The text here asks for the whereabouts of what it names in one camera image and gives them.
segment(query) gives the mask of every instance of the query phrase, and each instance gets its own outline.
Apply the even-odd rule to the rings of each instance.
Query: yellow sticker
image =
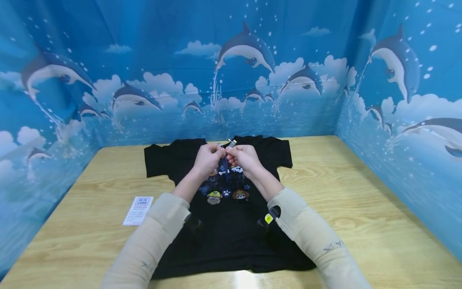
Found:
[[[270,214],[266,214],[265,216],[266,223],[271,223],[273,221],[273,217]]]

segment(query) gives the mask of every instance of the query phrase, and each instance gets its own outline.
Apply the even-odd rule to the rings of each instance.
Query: dolphin illustration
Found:
[[[128,101],[135,105],[151,105],[162,111],[160,103],[149,93],[129,85],[126,81],[123,82],[124,86],[119,88],[112,98],[112,111],[117,101]]]
[[[39,91],[33,86],[52,77],[58,77],[61,82],[67,84],[73,84],[78,80],[96,90],[91,79],[77,63],[55,53],[41,52],[21,71],[23,86],[34,101]]]
[[[249,99],[256,99],[258,101],[265,102],[263,98],[261,98],[261,92],[259,92],[256,88],[253,88],[245,95],[244,102]]]
[[[30,162],[34,159],[51,159],[51,156],[41,149],[34,148],[32,152],[27,156],[27,161]]]
[[[228,40],[221,48],[218,55],[215,71],[218,71],[225,65],[224,59],[227,56],[237,55],[248,59],[248,64],[253,64],[253,68],[260,64],[273,73],[276,73],[274,67],[274,56],[269,46],[259,37],[252,34],[245,21],[242,22],[242,32]]]
[[[419,88],[420,66],[416,53],[404,39],[402,24],[396,35],[389,36],[374,46],[368,63],[372,62],[373,57],[385,61],[387,74],[392,76],[388,82],[396,82],[404,100],[410,103]]]
[[[393,134],[393,127],[390,123],[383,123],[383,128],[388,132],[389,135]]]
[[[281,89],[281,94],[284,90],[289,89],[289,86],[292,84],[303,84],[304,89],[313,89],[317,92],[317,94],[321,95],[322,92],[322,81],[321,78],[317,75],[317,73],[310,68],[308,64],[305,67],[296,73],[294,73],[289,79],[286,81],[284,86]]]
[[[462,149],[458,149],[458,148],[450,148],[448,146],[444,146],[444,148],[446,149],[446,151],[452,155],[453,157],[455,158],[462,158]]]
[[[80,114],[80,117],[83,117],[83,115],[91,115],[91,116],[95,116],[95,117],[98,117],[98,118],[102,118],[101,115],[94,108],[89,106],[88,104],[84,104],[80,108],[79,114]]]
[[[106,111],[101,111],[101,112],[99,113],[99,115],[100,115],[102,118],[111,118],[111,117],[109,116],[109,114],[107,114]]]
[[[449,143],[448,153],[455,154],[462,150],[462,119],[441,117],[424,120],[403,130],[403,133],[420,133],[421,129],[428,129],[433,134],[445,139]]]
[[[270,94],[270,93],[268,93],[267,95],[265,95],[265,101],[274,102],[273,95]]]
[[[198,111],[200,114],[204,115],[204,112],[202,111],[201,107],[195,101],[188,103],[184,107],[184,111],[186,111],[188,108],[191,108],[191,109],[193,109],[195,111]]]
[[[383,128],[383,112],[382,108],[378,105],[373,105],[371,108],[368,110],[371,112],[372,116],[374,119],[376,119],[380,123],[380,127]]]

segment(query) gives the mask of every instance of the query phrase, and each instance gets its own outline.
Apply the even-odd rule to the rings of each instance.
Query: hand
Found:
[[[255,148],[251,145],[237,145],[233,148],[226,148],[226,158],[232,166],[240,166],[244,175],[252,180],[252,170],[262,167]]]
[[[218,167],[218,162],[225,157],[225,149],[216,143],[202,145],[197,152],[192,171],[205,181],[211,172]]]

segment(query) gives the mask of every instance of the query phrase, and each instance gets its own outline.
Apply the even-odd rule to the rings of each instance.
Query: beige sleeve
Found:
[[[330,289],[372,288],[342,240],[296,192],[284,188],[268,208],[276,205],[281,209],[276,222],[313,260]]]
[[[172,194],[162,194],[122,248],[100,289],[146,289],[188,215],[189,203]]]

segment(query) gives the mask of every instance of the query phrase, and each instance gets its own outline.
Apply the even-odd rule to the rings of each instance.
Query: white card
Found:
[[[135,197],[132,207],[128,211],[123,226],[139,226],[151,207],[154,197]]]

